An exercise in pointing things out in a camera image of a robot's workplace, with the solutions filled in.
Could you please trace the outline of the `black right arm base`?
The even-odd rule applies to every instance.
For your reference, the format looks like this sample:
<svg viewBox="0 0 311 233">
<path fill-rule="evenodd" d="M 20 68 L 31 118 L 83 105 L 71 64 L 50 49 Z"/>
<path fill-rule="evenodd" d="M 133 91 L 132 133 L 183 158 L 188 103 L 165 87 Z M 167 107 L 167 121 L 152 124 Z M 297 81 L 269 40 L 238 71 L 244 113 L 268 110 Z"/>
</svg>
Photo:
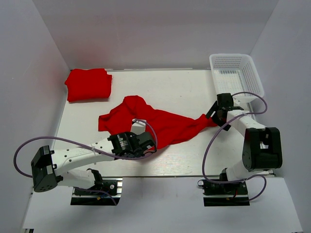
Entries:
<svg viewBox="0 0 311 233">
<path fill-rule="evenodd" d="M 211 183 L 207 180 L 199 180 L 197 185 L 204 190 L 204 195 L 247 195 L 246 183 L 228 183 L 228 184 L 218 184 Z"/>
</svg>

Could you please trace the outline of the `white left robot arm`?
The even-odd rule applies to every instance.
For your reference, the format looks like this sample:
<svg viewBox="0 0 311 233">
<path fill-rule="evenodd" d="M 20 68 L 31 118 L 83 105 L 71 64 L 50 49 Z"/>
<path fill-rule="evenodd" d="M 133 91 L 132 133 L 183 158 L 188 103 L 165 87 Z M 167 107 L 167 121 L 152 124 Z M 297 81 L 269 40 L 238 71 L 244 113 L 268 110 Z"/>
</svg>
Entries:
<svg viewBox="0 0 311 233">
<path fill-rule="evenodd" d="M 78 143 L 75 148 L 50 150 L 41 147 L 31 161 L 35 192 L 46 192 L 59 186 L 98 190 L 103 185 L 99 171 L 81 167 L 112 159 L 139 160 L 157 150 L 157 139 L 149 132 L 125 132 L 111 135 L 91 145 Z"/>
</svg>

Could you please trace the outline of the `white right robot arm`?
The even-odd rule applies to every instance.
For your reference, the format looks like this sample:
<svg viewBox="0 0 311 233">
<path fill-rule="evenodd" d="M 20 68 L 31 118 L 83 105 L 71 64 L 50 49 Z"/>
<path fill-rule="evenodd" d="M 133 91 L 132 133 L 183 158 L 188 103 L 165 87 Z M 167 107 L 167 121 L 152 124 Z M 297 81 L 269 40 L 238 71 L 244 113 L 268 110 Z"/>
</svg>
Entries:
<svg viewBox="0 0 311 233">
<path fill-rule="evenodd" d="M 210 140 L 202 161 L 202 174 L 209 183 L 241 183 L 260 176 L 261 172 L 282 166 L 279 129 L 264 126 L 251 117 L 251 115 L 261 115 L 267 111 L 268 105 L 266 101 L 261 96 L 248 92 L 248 94 L 262 100 L 265 109 L 262 112 L 246 112 L 243 108 L 234 105 L 233 97 L 239 94 L 242 94 L 242 92 L 218 94 L 217 100 L 206 114 L 207 118 L 211 117 L 212 121 L 220 127 Z M 224 181 L 209 179 L 205 174 L 205 162 L 208 151 L 220 132 L 222 130 L 228 131 L 231 127 L 244 137 L 242 158 L 235 165 L 224 169 Z"/>
</svg>

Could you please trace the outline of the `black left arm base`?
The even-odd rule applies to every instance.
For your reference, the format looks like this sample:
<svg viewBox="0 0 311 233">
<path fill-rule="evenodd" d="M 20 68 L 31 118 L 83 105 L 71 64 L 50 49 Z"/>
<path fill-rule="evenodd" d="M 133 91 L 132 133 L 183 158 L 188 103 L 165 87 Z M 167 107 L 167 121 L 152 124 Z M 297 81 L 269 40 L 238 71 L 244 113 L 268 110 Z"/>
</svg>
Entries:
<svg viewBox="0 0 311 233">
<path fill-rule="evenodd" d="M 87 191 L 81 190 L 81 188 L 74 189 L 75 195 L 86 196 L 86 195 L 104 195 L 100 191 L 104 191 L 111 196 L 117 195 L 117 188 L 118 188 L 118 180 L 113 179 L 104 179 L 101 183 L 95 184 L 91 188 L 87 189 Z"/>
</svg>

